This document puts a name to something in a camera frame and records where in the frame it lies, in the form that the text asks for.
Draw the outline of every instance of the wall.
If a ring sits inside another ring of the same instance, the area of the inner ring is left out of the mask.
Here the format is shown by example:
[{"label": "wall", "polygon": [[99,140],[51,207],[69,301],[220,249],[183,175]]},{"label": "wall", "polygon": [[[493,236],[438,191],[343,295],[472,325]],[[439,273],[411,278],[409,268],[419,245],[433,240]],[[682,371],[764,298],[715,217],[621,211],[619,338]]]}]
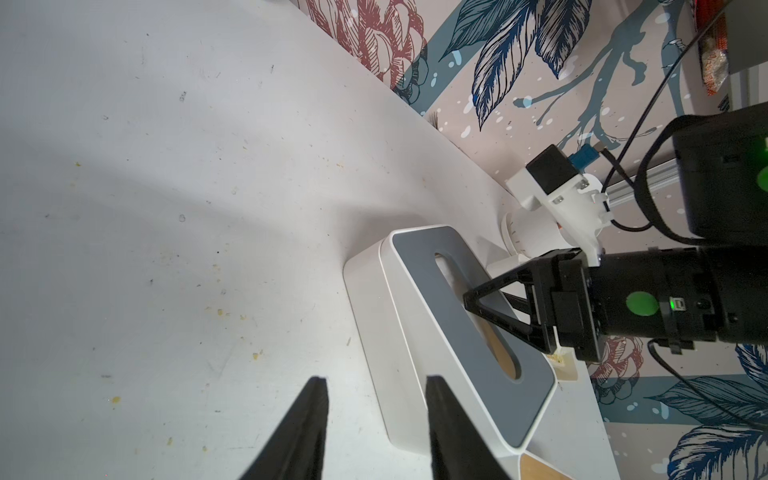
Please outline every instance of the wall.
[{"label": "wall", "polygon": [[[665,222],[689,237],[680,184],[655,191],[654,199]],[[644,223],[633,201],[614,212],[624,224]],[[628,233],[609,227],[600,238],[609,253],[686,247],[656,229]],[[678,383],[650,356],[648,340],[614,337],[605,362],[590,367],[622,479],[762,478],[768,472],[765,433],[733,426],[738,422]],[[766,347],[699,342],[696,351],[682,356],[658,350],[681,375],[727,408],[758,422],[768,412]]]},{"label": "wall", "polygon": [[[297,4],[499,183],[549,144],[570,154],[599,140],[618,152],[693,36],[684,0]],[[725,90],[707,97],[695,52],[688,55],[627,168],[671,118],[716,113]],[[669,144],[658,157],[672,157]],[[597,162],[590,172],[603,177],[608,168]]]}]

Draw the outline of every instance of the white tabletop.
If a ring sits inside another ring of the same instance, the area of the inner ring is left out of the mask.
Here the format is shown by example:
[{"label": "white tabletop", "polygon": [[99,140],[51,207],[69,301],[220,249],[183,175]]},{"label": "white tabletop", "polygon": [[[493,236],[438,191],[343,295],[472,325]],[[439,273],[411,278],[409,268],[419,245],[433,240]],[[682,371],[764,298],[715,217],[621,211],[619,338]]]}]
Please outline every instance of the white tabletop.
[{"label": "white tabletop", "polygon": [[[0,65],[0,477],[237,478],[312,375],[325,478],[430,477],[342,266],[434,223],[497,260],[500,186],[288,2],[13,0]],[[617,477],[586,380],[531,450]]]}]

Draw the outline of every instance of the wooden surface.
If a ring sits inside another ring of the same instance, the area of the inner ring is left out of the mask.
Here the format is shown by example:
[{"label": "wooden surface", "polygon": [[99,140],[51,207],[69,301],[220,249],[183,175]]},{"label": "wooden surface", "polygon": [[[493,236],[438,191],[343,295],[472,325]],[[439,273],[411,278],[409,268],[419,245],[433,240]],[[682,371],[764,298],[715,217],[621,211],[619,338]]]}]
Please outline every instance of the wooden surface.
[{"label": "wooden surface", "polygon": [[561,474],[530,455],[523,455],[520,458],[520,478],[521,480],[571,480],[571,477]]},{"label": "wooden surface", "polygon": [[488,348],[496,358],[498,365],[502,368],[504,373],[509,376],[509,378],[519,378],[518,369],[515,366],[515,361],[509,355],[509,352],[504,347],[504,345],[502,345],[502,341],[498,339],[498,335],[496,335],[496,331],[493,330],[491,323],[489,323],[488,320],[482,318],[478,318],[478,323],[480,324],[480,330],[485,337],[485,342],[488,344]]}]

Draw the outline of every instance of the green sticker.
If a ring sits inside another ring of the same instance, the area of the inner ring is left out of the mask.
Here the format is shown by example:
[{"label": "green sticker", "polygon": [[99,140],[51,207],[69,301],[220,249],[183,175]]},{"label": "green sticker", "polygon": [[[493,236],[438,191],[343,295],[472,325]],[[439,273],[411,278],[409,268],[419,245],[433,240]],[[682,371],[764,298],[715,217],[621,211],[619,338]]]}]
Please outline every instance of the green sticker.
[{"label": "green sticker", "polygon": [[757,186],[768,192],[768,167],[757,174]]},{"label": "green sticker", "polygon": [[627,308],[635,315],[651,316],[659,311],[659,303],[648,292],[632,292],[627,295]]}]

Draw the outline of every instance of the red flower pattern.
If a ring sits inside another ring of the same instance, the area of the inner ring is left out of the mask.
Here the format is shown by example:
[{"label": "red flower pattern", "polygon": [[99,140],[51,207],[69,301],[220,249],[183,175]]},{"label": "red flower pattern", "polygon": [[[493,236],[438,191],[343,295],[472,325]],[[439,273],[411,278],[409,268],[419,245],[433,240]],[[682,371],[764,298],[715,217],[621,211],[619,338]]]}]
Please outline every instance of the red flower pattern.
[{"label": "red flower pattern", "polygon": [[632,393],[643,366],[643,341],[635,337],[608,338],[601,363],[589,365],[594,394],[600,403],[623,400]]},{"label": "red flower pattern", "polygon": [[357,10],[349,0],[306,0],[306,6],[313,22],[379,80],[406,100],[418,95],[426,40],[413,0],[359,0]]}]

